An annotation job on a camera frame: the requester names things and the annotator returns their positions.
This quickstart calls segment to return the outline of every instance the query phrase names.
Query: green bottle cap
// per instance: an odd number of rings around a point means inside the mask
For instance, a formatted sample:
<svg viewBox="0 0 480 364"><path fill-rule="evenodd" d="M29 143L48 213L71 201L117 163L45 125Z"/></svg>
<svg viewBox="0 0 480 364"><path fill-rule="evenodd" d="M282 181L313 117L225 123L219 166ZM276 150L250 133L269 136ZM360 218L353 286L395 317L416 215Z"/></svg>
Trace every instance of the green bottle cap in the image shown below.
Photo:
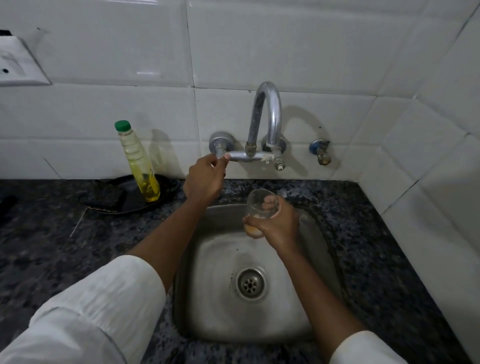
<svg viewBox="0 0 480 364"><path fill-rule="evenodd" d="M127 132L131 129L130 123L127 120L120 120L115 123L117 132Z"/></svg>

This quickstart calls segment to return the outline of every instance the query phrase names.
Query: person's left hand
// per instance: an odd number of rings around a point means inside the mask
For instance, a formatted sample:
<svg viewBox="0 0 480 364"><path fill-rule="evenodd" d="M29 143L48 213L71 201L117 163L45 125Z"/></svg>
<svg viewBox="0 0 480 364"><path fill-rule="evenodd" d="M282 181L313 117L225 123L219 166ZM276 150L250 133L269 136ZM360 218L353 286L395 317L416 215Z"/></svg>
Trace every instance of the person's left hand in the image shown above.
<svg viewBox="0 0 480 364"><path fill-rule="evenodd" d="M183 184L187 198L208 206L219 197L229 159L230 154L225 154L220 159L215 154L209 154L197 160L188 170Z"/></svg>

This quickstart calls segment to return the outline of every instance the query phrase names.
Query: drain strainer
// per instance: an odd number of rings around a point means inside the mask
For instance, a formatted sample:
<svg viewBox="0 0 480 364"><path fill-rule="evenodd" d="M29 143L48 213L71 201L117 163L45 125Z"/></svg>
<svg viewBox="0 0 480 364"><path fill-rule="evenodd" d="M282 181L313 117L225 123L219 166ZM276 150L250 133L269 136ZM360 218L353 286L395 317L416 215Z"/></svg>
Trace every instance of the drain strainer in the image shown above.
<svg viewBox="0 0 480 364"><path fill-rule="evenodd" d="M240 273L237 288L242 296L250 299L257 298L264 291L265 279L259 270L249 268Z"/></svg>

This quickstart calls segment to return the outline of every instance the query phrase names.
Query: plastic bottle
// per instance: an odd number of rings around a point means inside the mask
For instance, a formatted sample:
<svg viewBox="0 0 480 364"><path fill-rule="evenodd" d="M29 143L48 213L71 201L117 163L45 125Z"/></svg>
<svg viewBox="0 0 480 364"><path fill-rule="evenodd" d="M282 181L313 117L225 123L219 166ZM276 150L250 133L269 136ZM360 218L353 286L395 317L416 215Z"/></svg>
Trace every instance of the plastic bottle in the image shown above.
<svg viewBox="0 0 480 364"><path fill-rule="evenodd" d="M117 121L115 129L119 133L123 151L145 201L153 202L158 200L160 197L160 185L155 178L152 162L145 152L142 143L140 143L137 134L135 134L130 123L126 120Z"/></svg>

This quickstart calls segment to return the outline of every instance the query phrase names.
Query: hand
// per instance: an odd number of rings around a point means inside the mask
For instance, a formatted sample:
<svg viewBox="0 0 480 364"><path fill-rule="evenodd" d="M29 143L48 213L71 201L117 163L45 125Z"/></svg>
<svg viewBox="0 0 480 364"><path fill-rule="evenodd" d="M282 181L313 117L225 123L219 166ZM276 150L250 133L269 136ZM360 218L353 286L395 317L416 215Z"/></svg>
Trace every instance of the hand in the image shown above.
<svg viewBox="0 0 480 364"><path fill-rule="evenodd" d="M183 184L183 191L187 198L207 207L219 197L229 159L230 154L225 154L220 159L217 159L215 154L198 159L188 170L187 179Z"/></svg>
<svg viewBox="0 0 480 364"><path fill-rule="evenodd" d="M284 251L297 250L299 216L283 197L277 196L277 199L278 211L271 218L245 216L243 223L260 230L268 243L280 254ZM270 201L265 200L264 205L269 203Z"/></svg>

